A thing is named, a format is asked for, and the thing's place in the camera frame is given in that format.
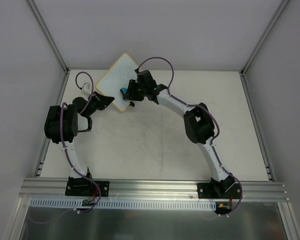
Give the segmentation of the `blue bone shaped eraser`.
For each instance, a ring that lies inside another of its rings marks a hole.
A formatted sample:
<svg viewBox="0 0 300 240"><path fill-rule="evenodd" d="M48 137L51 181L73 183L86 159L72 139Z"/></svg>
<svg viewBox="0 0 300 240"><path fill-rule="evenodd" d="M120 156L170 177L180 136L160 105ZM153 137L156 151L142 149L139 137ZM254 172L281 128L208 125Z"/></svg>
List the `blue bone shaped eraser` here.
<svg viewBox="0 0 300 240"><path fill-rule="evenodd" d="M127 93L127 88L123 87L120 89L120 93L124 96Z"/></svg>

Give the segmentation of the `yellow framed whiteboard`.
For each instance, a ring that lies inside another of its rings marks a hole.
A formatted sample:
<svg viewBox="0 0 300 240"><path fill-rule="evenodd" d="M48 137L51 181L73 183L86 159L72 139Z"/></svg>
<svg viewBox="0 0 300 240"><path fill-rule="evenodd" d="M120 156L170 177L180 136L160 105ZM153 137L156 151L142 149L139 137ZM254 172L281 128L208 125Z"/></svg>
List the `yellow framed whiteboard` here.
<svg viewBox="0 0 300 240"><path fill-rule="evenodd" d="M102 95L114 97L112 104L120 112L125 112L130 104L128 100L123 100L123 95L120 90L122 88L126 89L130 80L137 79L135 72L137 67L137 63L125 52L95 84L95 88Z"/></svg>

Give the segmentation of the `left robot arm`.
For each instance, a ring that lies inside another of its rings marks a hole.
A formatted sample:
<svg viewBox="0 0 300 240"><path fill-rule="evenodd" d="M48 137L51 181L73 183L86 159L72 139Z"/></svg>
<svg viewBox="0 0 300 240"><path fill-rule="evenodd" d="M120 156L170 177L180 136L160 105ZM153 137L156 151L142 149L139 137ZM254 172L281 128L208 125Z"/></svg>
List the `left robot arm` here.
<svg viewBox="0 0 300 240"><path fill-rule="evenodd" d="M88 133L92 130L92 115L96 111L105 110L115 98L93 92L85 99L81 96L73 99L72 103L61 106L49 107L44 124L45 136L58 146L63 157L69 165L69 177L80 179L77 189L83 195L89 195L94 191L95 184L86 161L80 159L75 150L75 137L79 133Z"/></svg>

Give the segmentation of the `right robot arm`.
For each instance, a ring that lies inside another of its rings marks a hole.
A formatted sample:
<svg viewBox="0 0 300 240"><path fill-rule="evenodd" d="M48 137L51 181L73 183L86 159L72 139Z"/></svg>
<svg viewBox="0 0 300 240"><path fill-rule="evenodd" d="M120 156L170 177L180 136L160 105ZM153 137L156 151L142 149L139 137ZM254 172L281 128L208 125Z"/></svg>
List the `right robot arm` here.
<svg viewBox="0 0 300 240"><path fill-rule="evenodd" d="M136 70L137 79L131 79L127 88L121 88L122 99L141 102L144 98L164 106L183 118L185 134L201 150L210 170L209 184L198 195L209 199L226 199L233 196L235 178L218 156L213 144L219 130L215 119L204 103L188 104L172 95L170 87L157 84L148 70Z"/></svg>

